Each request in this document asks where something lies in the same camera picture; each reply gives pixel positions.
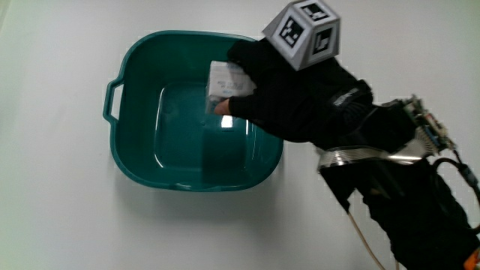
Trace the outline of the person's right hand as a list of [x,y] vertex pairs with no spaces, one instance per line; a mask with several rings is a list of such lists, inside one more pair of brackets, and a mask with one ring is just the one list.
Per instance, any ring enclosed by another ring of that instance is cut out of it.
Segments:
[[256,88],[220,102],[215,113],[246,119],[286,141],[334,147],[373,108],[368,84],[335,58],[339,30],[340,17],[323,1],[290,2],[262,40],[240,40],[228,50]]

